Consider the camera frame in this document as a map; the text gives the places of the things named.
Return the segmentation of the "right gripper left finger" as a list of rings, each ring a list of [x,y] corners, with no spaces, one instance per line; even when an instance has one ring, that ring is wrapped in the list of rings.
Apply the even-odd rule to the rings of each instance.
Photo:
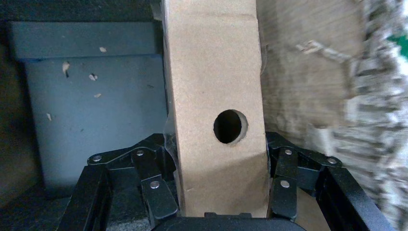
[[[88,165],[106,167],[115,189],[135,185],[152,228],[176,216],[177,198],[167,183],[173,180],[176,166],[165,149],[163,134],[152,134],[128,148],[94,154]]]

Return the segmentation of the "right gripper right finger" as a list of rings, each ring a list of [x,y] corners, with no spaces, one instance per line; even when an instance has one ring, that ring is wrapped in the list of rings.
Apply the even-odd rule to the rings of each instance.
[[[342,167],[336,157],[300,148],[276,132],[266,133],[272,185],[268,216],[294,222],[297,217],[297,189],[316,197],[324,171]]]

